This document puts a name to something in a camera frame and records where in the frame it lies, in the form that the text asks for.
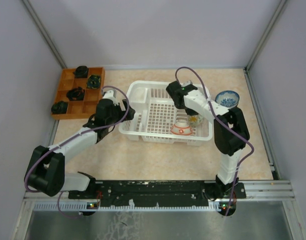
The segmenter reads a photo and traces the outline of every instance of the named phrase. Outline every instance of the red and white teacup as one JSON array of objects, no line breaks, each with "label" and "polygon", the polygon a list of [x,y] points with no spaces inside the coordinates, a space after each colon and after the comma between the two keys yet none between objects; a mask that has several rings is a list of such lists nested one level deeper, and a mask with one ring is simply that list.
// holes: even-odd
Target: red and white teacup
[{"label": "red and white teacup", "polygon": [[177,120],[173,126],[171,126],[170,132],[175,135],[189,136],[193,133],[192,127],[186,120]]}]

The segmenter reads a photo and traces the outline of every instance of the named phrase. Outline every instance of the white dish rack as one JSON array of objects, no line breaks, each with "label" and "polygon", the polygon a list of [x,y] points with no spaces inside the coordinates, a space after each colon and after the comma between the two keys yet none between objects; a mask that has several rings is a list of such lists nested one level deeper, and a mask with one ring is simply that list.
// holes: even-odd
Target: white dish rack
[{"label": "white dish rack", "polygon": [[[127,91],[130,106],[136,113],[132,121],[125,121],[118,127],[132,141],[139,141],[140,136],[145,142],[173,144],[187,143],[191,146],[201,146],[213,137],[212,123],[203,119],[193,134],[189,136],[174,135],[170,132],[176,120],[188,121],[185,110],[177,109],[166,91],[169,82],[135,81]],[[202,85],[194,84],[203,92]]]}]

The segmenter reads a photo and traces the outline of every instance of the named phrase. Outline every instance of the dark green object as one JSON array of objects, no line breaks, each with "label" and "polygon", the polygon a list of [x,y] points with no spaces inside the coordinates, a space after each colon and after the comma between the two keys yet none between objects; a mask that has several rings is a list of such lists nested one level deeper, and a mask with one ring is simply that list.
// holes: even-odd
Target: dark green object
[{"label": "dark green object", "polygon": [[77,88],[73,88],[72,90],[68,91],[66,97],[70,101],[82,101],[84,99],[85,90],[78,86]]},{"label": "dark green object", "polygon": [[78,66],[73,74],[75,79],[86,79],[89,74],[89,69],[87,66]]},{"label": "dark green object", "polygon": [[100,75],[91,75],[89,76],[86,87],[88,89],[98,89],[101,86],[101,76]]},{"label": "dark green object", "polygon": [[59,101],[53,104],[51,112],[53,114],[66,114],[67,109],[68,109],[68,103],[65,101]]}]

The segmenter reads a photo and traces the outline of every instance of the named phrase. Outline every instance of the metal frame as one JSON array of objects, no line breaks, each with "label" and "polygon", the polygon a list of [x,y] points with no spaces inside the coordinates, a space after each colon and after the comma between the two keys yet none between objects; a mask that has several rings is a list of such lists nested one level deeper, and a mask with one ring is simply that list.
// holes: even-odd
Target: metal frame
[{"label": "metal frame", "polygon": [[256,61],[256,59],[258,58],[259,54],[261,53],[261,50],[263,49],[263,47],[265,46],[265,43],[267,42],[269,36],[272,33],[272,30],[274,29],[276,23],[278,22],[278,20],[280,19],[281,15],[283,14],[284,10],[286,9],[287,3],[289,0],[280,0],[271,20],[269,21],[263,35],[261,36],[255,51],[253,52],[251,58],[249,59],[245,69],[247,71],[249,71],[254,62]]},{"label": "metal frame", "polygon": [[[33,6],[31,5],[29,0],[20,0],[24,7],[26,8],[28,14],[32,18],[33,22],[35,23],[37,30],[42,35],[45,43],[50,48],[52,54],[56,58],[57,62],[62,68],[67,68],[67,65],[62,58],[60,51],[56,47],[55,42],[52,40],[50,34],[48,33],[47,29],[41,22],[39,16],[35,12]],[[271,171],[277,173],[280,176],[280,171],[275,161],[275,154],[272,147],[272,142],[270,140],[270,136],[268,130],[266,128],[266,124],[263,118],[263,112],[261,111],[261,107],[259,104],[259,100],[257,98],[257,94],[250,77],[250,69],[254,65],[256,59],[258,58],[261,50],[265,46],[270,34],[274,26],[276,25],[278,19],[283,14],[283,11],[286,9],[288,0],[281,0],[277,6],[276,11],[274,12],[266,30],[264,31],[261,39],[259,40],[255,51],[253,52],[247,66],[244,68],[244,75],[246,79],[246,83],[249,89],[249,93],[251,96],[251,100],[254,106],[255,115],[258,121],[259,129],[262,135],[263,143],[265,146],[265,150],[268,156],[268,161],[271,167]],[[49,139],[47,141],[48,145],[51,145],[54,141],[55,134],[57,131],[59,121],[55,121],[52,131],[49,134]],[[260,180],[260,181],[241,181],[244,183],[245,192],[246,192],[246,199],[239,199],[239,201],[282,201],[284,210],[285,210],[285,217],[287,218],[291,234],[295,240],[306,240],[306,230],[304,228],[304,221],[299,210],[298,204],[295,201],[295,195],[291,186],[290,181],[288,180]],[[85,205],[89,202],[94,202],[96,199],[83,199],[83,200],[72,200],[68,198],[69,194],[67,192],[63,193],[61,197],[61,206],[64,207],[63,211],[69,211],[69,206],[75,206],[76,208],[81,207],[81,209],[85,209]],[[14,229],[12,239],[14,240],[22,240],[25,238],[28,225],[30,222],[30,218],[33,211],[41,211],[48,210],[48,211],[57,211],[55,205],[57,203],[58,195],[54,197],[46,196],[43,193],[30,193],[26,192],[22,206],[20,209],[20,213],[18,216],[18,220],[16,223],[16,227]],[[194,209],[193,207],[185,209],[186,211],[213,211],[216,210],[217,205],[219,202],[225,202],[228,199],[217,199],[216,202],[211,203],[210,209]],[[98,211],[123,211],[124,209],[118,207],[112,208],[99,208]],[[131,209],[125,208],[127,211],[143,211],[143,209],[137,209],[136,207],[131,207]],[[156,211],[179,211],[183,209],[155,209]]]},{"label": "metal frame", "polygon": [[23,3],[25,9],[27,10],[28,15],[32,18],[33,22],[36,25],[37,30],[41,34],[42,38],[44,39],[44,41],[47,44],[47,46],[49,47],[49,49],[51,50],[51,52],[54,55],[58,64],[62,67],[62,69],[66,69],[67,65],[66,65],[63,57],[61,56],[60,51],[58,50],[55,42],[52,40],[52,38],[51,38],[50,34],[48,33],[46,27],[44,26],[44,24],[40,20],[38,14],[35,12],[35,10],[34,10],[32,4],[30,3],[30,1],[29,0],[20,0],[20,1]]}]

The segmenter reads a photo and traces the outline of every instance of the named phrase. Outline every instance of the wooden tray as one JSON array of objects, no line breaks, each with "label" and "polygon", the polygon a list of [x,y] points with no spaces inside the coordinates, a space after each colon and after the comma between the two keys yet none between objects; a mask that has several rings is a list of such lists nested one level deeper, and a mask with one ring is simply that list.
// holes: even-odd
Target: wooden tray
[{"label": "wooden tray", "polygon": [[[89,67],[87,78],[74,78],[75,68],[63,69],[59,80],[57,93],[54,103],[64,101],[68,103],[65,114],[53,114],[51,116],[56,120],[62,119],[88,119],[95,113],[97,104],[102,98],[101,89],[104,84],[105,69],[104,67]],[[87,81],[91,75],[101,76],[101,85],[98,89],[87,88]],[[67,98],[68,91],[81,87],[85,90],[84,99],[81,101],[70,101]]]}]

